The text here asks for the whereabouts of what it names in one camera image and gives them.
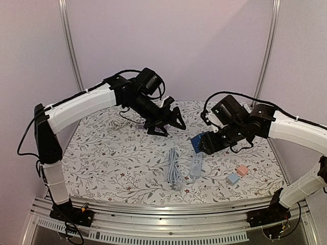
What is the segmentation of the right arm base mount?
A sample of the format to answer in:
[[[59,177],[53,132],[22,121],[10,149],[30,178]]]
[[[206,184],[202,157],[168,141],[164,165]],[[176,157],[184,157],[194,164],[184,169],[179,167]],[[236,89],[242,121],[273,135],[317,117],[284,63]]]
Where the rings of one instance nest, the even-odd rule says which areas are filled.
[[[246,213],[246,221],[250,224],[251,228],[280,222],[290,217],[291,213],[289,208],[285,208],[280,203],[275,203],[269,205],[267,208],[252,210]]]

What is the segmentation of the light blue charger plug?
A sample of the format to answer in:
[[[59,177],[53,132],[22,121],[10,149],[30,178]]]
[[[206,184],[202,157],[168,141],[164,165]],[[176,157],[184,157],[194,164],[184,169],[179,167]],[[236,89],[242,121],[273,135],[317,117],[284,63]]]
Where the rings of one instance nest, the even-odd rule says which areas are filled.
[[[239,182],[239,180],[240,180],[240,177],[235,173],[232,173],[226,177],[226,182],[230,186],[237,184]]]

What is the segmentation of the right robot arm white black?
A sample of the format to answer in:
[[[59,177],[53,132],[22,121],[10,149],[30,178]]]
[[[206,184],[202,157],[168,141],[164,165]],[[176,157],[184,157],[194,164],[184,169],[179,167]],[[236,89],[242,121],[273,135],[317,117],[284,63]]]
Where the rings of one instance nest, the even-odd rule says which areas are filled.
[[[200,138],[199,150],[208,155],[233,146],[243,139],[252,144],[255,137],[291,142],[321,154],[319,162],[293,184],[277,191],[264,212],[270,223],[276,222],[298,201],[326,187],[326,126],[291,115],[280,106],[265,100],[257,103],[251,111],[236,99],[236,92],[222,91],[225,97],[210,111],[204,106],[202,120],[213,126],[212,131]]]

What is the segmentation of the dark blue cube socket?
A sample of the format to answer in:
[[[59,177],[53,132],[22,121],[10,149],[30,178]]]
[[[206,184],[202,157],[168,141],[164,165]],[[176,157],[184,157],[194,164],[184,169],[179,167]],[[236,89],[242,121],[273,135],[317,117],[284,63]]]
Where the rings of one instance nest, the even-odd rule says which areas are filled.
[[[194,136],[193,138],[191,138],[191,144],[192,144],[194,152],[196,154],[201,152],[200,147],[199,147],[200,141],[201,141],[201,137],[205,134],[206,134],[206,132],[203,132],[203,133],[200,133],[200,134]]]

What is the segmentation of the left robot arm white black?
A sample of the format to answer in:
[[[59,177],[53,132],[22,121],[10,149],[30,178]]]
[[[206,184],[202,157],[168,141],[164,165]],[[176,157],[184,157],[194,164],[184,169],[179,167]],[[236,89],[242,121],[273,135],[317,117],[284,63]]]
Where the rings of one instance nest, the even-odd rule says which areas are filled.
[[[122,70],[105,78],[101,83],[72,95],[64,100],[34,108],[34,117],[28,124],[34,128],[37,153],[33,154],[41,166],[45,186],[57,205],[56,213],[66,222],[76,217],[74,207],[66,189],[61,167],[63,151],[57,134],[71,124],[106,108],[122,106],[132,109],[145,119],[144,129],[149,135],[166,137],[166,125],[185,130],[178,107],[171,108],[174,99],[163,98],[166,90],[163,79],[153,70],[135,70],[136,76],[130,79],[122,75]]]

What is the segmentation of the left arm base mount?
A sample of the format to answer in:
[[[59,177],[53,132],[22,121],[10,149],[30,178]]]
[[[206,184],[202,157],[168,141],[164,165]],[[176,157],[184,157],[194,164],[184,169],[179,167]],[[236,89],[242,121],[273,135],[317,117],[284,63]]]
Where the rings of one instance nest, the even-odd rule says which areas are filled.
[[[74,223],[75,225],[91,227],[95,213],[92,210],[74,207],[72,204],[53,205],[50,218]]]

